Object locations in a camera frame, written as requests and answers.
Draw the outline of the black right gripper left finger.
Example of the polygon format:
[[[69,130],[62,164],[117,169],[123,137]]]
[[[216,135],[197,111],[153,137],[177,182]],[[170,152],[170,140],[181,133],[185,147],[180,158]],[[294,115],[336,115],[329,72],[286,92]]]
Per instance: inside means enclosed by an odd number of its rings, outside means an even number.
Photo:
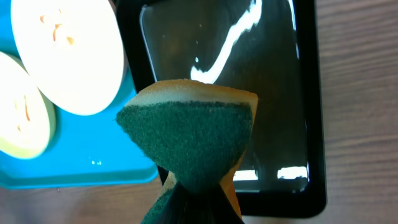
[[[155,224],[198,224],[199,198],[188,191],[180,182],[172,190]]]

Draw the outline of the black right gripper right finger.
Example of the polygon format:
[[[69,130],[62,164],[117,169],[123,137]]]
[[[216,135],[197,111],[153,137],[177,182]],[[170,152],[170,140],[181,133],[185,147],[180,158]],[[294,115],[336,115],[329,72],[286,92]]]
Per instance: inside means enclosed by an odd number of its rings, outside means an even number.
[[[234,211],[221,185],[214,186],[199,196],[199,224],[244,224]]]

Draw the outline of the green yellow sponge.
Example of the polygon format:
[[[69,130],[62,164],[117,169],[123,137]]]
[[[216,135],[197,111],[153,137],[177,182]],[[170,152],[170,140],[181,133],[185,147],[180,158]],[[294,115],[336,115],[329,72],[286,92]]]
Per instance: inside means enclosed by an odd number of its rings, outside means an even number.
[[[242,219],[233,177],[250,142],[258,97],[198,81],[158,81],[141,90],[116,122],[168,175],[144,223],[154,223],[175,185],[198,196],[221,185]]]

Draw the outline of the yellow plate with sauce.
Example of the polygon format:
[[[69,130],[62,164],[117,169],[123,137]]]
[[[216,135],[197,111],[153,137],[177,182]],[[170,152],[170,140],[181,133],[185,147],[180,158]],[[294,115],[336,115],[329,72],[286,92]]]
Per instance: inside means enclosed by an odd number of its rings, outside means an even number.
[[[56,131],[53,103],[37,88],[17,57],[1,52],[1,152],[33,159]]]

